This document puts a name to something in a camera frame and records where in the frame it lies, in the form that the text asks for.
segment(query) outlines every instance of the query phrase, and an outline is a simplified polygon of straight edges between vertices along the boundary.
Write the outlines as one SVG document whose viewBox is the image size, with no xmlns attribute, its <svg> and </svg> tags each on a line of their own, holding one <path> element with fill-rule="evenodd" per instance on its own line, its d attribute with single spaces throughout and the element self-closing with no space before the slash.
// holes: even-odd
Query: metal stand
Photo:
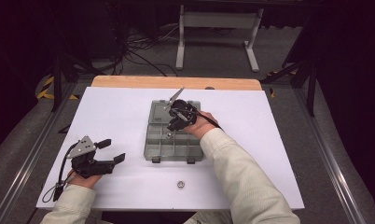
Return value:
<svg viewBox="0 0 375 224">
<path fill-rule="evenodd" d="M 317 77 L 317 63 L 315 63 L 313 60 L 309 61 L 303 61 L 298 63 L 293 63 L 292 65 L 287 66 L 283 70 L 279 71 L 275 75 L 271 77 L 266 77 L 264 79 L 260 80 L 261 84 L 270 84 L 274 80 L 283 77 L 290 72 L 295 71 L 298 69 L 295 76 L 290 81 L 290 84 L 292 88 L 301 88 L 301 86 L 304 84 L 304 82 L 309 77 L 309 89 L 307 94 L 307 109 L 309 110 L 309 113 L 312 117 L 314 117 L 313 113 L 313 100 L 314 100 L 314 94 L 315 94 L 315 83 L 316 83 L 316 77 Z"/>
<path fill-rule="evenodd" d="M 185 27 L 217 27 L 217 28 L 240 28 L 251 29 L 251 38 L 249 41 L 244 41 L 244 47 L 248 60 L 251 64 L 253 72 L 258 72 L 257 59 L 255 57 L 252 47 L 254 46 L 255 38 L 257 37 L 257 30 L 263 15 L 263 8 L 259 9 L 257 13 L 214 13 L 214 12 L 185 12 L 184 6 L 181 6 L 179 16 L 179 43 L 176 54 L 177 70 L 182 70 L 184 67 L 185 54 Z"/>
</svg>

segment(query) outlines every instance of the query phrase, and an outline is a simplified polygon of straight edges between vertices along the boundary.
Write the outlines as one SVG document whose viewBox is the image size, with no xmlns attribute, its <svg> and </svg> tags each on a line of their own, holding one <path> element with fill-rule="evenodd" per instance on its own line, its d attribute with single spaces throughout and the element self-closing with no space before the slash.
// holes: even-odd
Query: gray plastic organizer box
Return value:
<svg viewBox="0 0 375 224">
<path fill-rule="evenodd" d="M 200 110 L 200 102 L 191 103 Z M 172 117 L 168 114 L 166 101 L 153 101 L 150 108 L 149 121 L 146 130 L 144 156 L 147 161 L 160 163 L 161 161 L 186 161 L 194 164 L 201 161 L 203 152 L 200 140 L 194 135 L 181 131 L 171 132 L 167 129 Z"/>
</svg>

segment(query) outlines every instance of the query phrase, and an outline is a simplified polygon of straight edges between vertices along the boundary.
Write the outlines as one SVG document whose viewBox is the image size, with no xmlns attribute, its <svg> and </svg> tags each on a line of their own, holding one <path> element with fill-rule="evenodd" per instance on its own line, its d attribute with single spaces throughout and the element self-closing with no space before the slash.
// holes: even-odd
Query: metal rail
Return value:
<svg viewBox="0 0 375 224">
<path fill-rule="evenodd" d="M 354 200 L 353 194 L 351 193 L 350 188 L 344 179 L 344 175 L 341 173 L 340 167 L 338 166 L 331 149 L 322 137 L 322 132 L 316 119 L 310 116 L 310 113 L 306 108 L 306 98 L 303 91 L 301 89 L 295 89 L 294 92 L 296 98 L 298 99 L 299 106 L 303 111 L 304 117 L 308 120 L 313 134 L 318 142 L 319 154 L 321 155 L 333 186 L 339 195 L 345 214 L 350 220 L 350 223 L 366 224 L 366 221 L 363 219 L 363 216 L 359 211 L 358 205 Z"/>
<path fill-rule="evenodd" d="M 57 118 L 63 111 L 65 103 L 67 102 L 69 96 L 72 94 L 75 85 L 75 83 L 65 84 L 65 90 L 62 94 L 62 102 L 60 103 L 58 109 L 52 112 L 48 117 L 48 120 L 46 121 L 40 135 L 36 139 L 34 146 L 27 156 L 27 159 L 25 160 L 20 170 L 17 172 L 13 183 L 7 191 L 7 195 L 0 204 L 0 224 L 5 222 L 11 208 L 20 196 L 21 191 L 28 180 L 28 177 L 30 177 L 31 172 L 34 170 L 36 162 L 39 159 L 39 156 L 42 152 L 42 146 L 46 142 L 54 123 L 57 121 Z"/>
</svg>

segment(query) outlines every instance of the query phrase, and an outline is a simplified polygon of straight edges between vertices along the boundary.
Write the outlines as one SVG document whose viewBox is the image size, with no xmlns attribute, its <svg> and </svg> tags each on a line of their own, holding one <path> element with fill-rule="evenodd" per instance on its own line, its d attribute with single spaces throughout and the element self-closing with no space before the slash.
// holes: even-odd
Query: wooden table edge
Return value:
<svg viewBox="0 0 375 224">
<path fill-rule="evenodd" d="M 92 87 L 262 91 L 257 79 L 220 77 L 97 76 Z"/>
</svg>

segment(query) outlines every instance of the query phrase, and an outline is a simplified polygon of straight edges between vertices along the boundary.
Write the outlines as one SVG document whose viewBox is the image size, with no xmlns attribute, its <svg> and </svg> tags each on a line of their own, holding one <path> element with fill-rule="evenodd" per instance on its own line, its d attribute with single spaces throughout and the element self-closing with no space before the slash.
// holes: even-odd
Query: person's arm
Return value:
<svg viewBox="0 0 375 224">
<path fill-rule="evenodd" d="M 63 191 L 53 210 L 45 215 L 41 223 L 84 224 L 95 198 L 92 188 L 100 178 L 100 175 L 87 179 L 76 175 Z"/>
<path fill-rule="evenodd" d="M 201 139 L 201 148 L 229 199 L 234 224 L 299 223 L 284 196 L 242 147 L 205 119 L 198 117 L 196 124 L 185 131 Z"/>
</svg>

